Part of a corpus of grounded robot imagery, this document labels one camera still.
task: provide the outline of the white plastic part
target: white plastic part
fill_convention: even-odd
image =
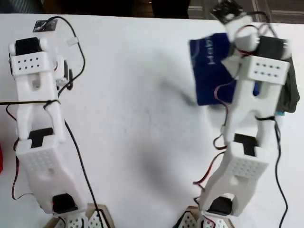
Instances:
[[[15,56],[16,55],[15,44],[9,44],[9,53],[10,53],[11,56]]]
[[[65,60],[62,56],[56,56],[56,66],[55,66],[55,79],[60,80],[64,78],[65,75]]]
[[[259,118],[275,114],[281,88],[286,81],[289,65],[289,63],[284,61],[262,57],[249,56],[244,58],[244,64],[242,64],[240,69],[233,102],[230,106],[224,129],[223,135],[226,145],[234,140],[236,127],[248,113],[254,112]],[[253,96],[255,80],[263,81],[258,96]],[[260,147],[266,147],[270,131],[273,130],[273,127],[273,121],[258,122],[257,141]]]
[[[49,55],[43,51],[21,56],[12,56],[11,66],[15,78],[22,75],[52,70]]]
[[[290,41],[287,39],[284,42],[284,49],[283,49],[283,55],[282,55],[282,60],[286,60],[291,57],[291,45]]]
[[[197,222],[190,212],[186,212],[180,221],[178,228],[196,228]]]
[[[57,87],[54,77],[52,61],[47,52],[37,52],[11,57],[13,76],[17,84],[19,101],[56,100],[58,99]],[[28,138],[32,128],[33,106],[44,104],[19,105],[17,111],[19,138]],[[47,107],[55,134],[59,141],[65,141],[64,119],[59,103],[52,103]]]
[[[240,19],[237,19],[237,20],[233,20],[229,23],[227,23],[225,25],[225,29],[226,29],[226,32],[227,32],[227,36],[228,36],[228,39],[231,43],[234,43],[234,40],[236,38],[236,33],[237,31],[245,26],[245,25],[249,25],[251,24],[253,21],[252,21],[252,17],[251,16],[244,16]],[[252,33],[252,30],[247,30],[245,29],[244,30],[244,33],[243,36],[247,36],[247,35],[250,35]]]
[[[73,197],[78,210],[67,214],[85,211],[87,202],[82,197],[84,193],[57,150],[57,137],[45,136],[41,147],[31,148],[31,145],[31,140],[19,141],[16,155],[25,169],[29,187],[41,208],[46,213],[53,213],[53,196],[68,193]]]
[[[100,213],[100,216],[104,228],[110,228],[105,222],[105,218],[103,217],[102,213]],[[93,215],[88,221],[87,221],[87,217],[81,213],[74,216],[69,216],[67,219],[65,219],[65,222],[66,222],[66,227],[64,225],[64,222],[60,220],[56,224],[55,228],[101,228],[99,217],[96,211],[93,213]]]
[[[219,168],[209,178],[205,191],[201,192],[199,205],[206,215],[210,215],[206,211],[212,202],[225,193],[235,196],[232,200],[231,215],[240,215],[251,200],[257,181],[269,163],[268,154],[264,149],[255,147],[255,154],[255,157],[245,155],[241,143],[231,142],[228,145]]]
[[[105,218],[103,217],[102,213],[100,212],[99,214],[101,216],[101,220],[103,222],[104,228],[110,228],[110,227],[108,227],[107,223],[105,222]],[[99,217],[98,217],[98,214],[96,211],[91,216],[88,224],[89,224],[89,228],[101,228]]]
[[[250,35],[239,37],[234,40],[234,44],[238,50],[253,52],[260,43],[259,34],[257,32],[251,32]]]
[[[42,52],[13,56],[15,44],[9,46],[11,53],[12,74],[17,85],[19,101],[57,100],[57,87],[54,68],[45,39],[40,40]],[[43,137],[42,146],[31,148],[29,134],[35,112],[45,104],[20,104],[17,110],[17,127],[19,143],[16,155],[24,167],[29,187],[38,204],[46,213],[53,213],[53,197],[60,194],[72,196],[77,210],[61,213],[66,217],[86,211],[87,201],[83,187],[78,184],[73,172],[68,169],[62,154],[58,151],[60,143],[65,142],[65,124],[60,103],[53,102],[45,108],[52,120],[53,135]]]
[[[77,43],[79,43],[79,40],[78,40],[77,37],[73,37],[73,38],[67,40],[67,45],[69,47],[71,47],[71,46],[73,46],[73,45],[75,45]]]
[[[290,64],[281,60],[248,56],[242,62],[240,75],[248,79],[284,85]]]
[[[215,222],[215,227],[213,227],[213,224],[209,222],[204,215],[201,215],[197,221],[197,228],[229,228],[223,219],[212,217],[210,219]]]

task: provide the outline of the blue cloth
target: blue cloth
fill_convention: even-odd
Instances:
[[[231,74],[221,61],[228,57],[230,42],[226,33],[215,33],[210,37],[190,41],[190,53],[196,83],[196,96],[198,105],[220,104],[214,98],[217,86],[229,83]],[[231,103],[236,81],[223,86],[218,91],[218,97]],[[254,95],[258,94],[258,85],[255,86]]]

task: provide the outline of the small black sensor board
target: small black sensor board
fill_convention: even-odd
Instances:
[[[56,19],[51,20],[42,29],[39,29],[45,22],[46,22],[46,20],[36,21],[33,32],[51,32],[51,31],[55,31],[56,25],[57,25],[57,20]]]
[[[243,8],[234,0],[223,0],[221,3],[217,4],[210,13],[222,24],[227,24],[228,22],[245,15]]]

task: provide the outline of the gray fabric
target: gray fabric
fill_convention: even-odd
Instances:
[[[294,113],[296,105],[300,100],[300,95],[295,80],[295,68],[292,58],[288,59],[290,63],[286,83],[282,87],[280,98],[277,104],[277,111]]]

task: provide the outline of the white table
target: white table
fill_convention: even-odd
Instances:
[[[0,15],[0,48],[7,50],[16,39],[33,36],[37,19],[49,15]],[[83,155],[85,167],[98,203],[106,204],[117,228],[170,228],[182,211],[193,205],[199,179],[216,150],[222,109],[195,105],[188,40],[224,28],[216,21],[180,19],[134,19],[95,16],[65,16],[75,28],[87,67],[71,92],[61,96],[64,115]],[[304,92],[304,25],[275,25],[281,38],[292,42],[300,95]],[[58,22],[49,36],[69,60],[74,73],[82,65],[68,26]],[[16,100],[10,75],[8,52],[0,52],[0,100]],[[284,228],[304,222],[303,114],[300,101],[295,114],[286,114],[281,126],[283,156],[279,179],[290,210]],[[15,123],[0,108],[0,142],[4,171],[0,174],[1,227],[42,227],[50,218],[31,196],[13,201],[11,184],[15,175]],[[247,124],[252,131],[253,123]],[[76,150],[69,139],[65,156],[85,185]],[[260,180],[254,198],[236,222],[249,227],[278,227],[284,211],[276,186],[274,163],[277,151],[270,151],[272,164]],[[16,194],[29,191],[20,169]],[[86,192],[90,202],[89,191]]]

